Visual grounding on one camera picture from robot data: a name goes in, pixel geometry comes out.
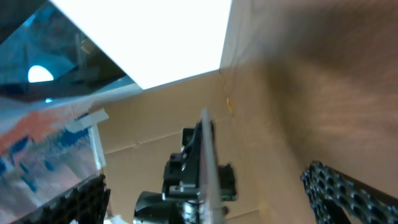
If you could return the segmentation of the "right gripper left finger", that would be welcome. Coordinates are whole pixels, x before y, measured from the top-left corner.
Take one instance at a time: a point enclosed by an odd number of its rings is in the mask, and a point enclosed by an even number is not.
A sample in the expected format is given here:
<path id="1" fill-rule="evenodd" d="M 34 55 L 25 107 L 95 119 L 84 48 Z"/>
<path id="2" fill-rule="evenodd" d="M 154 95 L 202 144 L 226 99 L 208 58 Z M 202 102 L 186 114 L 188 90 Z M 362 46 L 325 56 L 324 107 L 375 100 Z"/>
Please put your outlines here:
<path id="1" fill-rule="evenodd" d="M 92 175 L 12 224 L 103 223 L 111 193 L 105 178 Z"/>

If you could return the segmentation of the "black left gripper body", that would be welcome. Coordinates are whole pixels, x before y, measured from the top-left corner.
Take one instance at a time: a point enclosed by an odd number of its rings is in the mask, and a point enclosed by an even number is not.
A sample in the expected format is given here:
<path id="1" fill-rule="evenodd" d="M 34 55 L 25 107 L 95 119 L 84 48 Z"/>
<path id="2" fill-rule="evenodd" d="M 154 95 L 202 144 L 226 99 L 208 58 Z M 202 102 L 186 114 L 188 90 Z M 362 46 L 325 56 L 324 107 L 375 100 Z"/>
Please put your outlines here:
<path id="1" fill-rule="evenodd" d="M 199 200 L 205 183 L 205 153 L 201 122 L 182 129 L 182 151 L 171 154 L 164 169 L 162 199 Z M 236 179 L 231 164 L 217 165 L 217 178 L 223 202 L 237 200 Z"/>

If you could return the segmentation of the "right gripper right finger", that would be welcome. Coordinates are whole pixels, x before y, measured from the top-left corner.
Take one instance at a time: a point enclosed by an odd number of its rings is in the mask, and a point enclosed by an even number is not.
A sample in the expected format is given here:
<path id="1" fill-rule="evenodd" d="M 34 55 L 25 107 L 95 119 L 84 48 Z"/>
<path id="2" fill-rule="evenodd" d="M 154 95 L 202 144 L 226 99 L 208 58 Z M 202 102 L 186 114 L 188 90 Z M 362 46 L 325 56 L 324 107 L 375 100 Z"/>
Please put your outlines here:
<path id="1" fill-rule="evenodd" d="M 317 223 L 397 224 L 397 199 L 338 170 L 313 161 L 300 180 Z"/>

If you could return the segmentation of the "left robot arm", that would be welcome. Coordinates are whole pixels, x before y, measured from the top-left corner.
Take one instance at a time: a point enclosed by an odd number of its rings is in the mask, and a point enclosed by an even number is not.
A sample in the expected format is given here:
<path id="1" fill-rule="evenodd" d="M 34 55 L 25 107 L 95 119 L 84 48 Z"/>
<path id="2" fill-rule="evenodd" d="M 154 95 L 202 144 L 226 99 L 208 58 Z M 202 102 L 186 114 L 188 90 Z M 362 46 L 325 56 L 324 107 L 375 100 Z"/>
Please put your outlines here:
<path id="1" fill-rule="evenodd" d="M 163 174 L 161 193 L 143 191 L 134 209 L 134 223 L 204 223 L 200 208 L 202 122 L 182 129 L 182 150 L 170 155 Z"/>

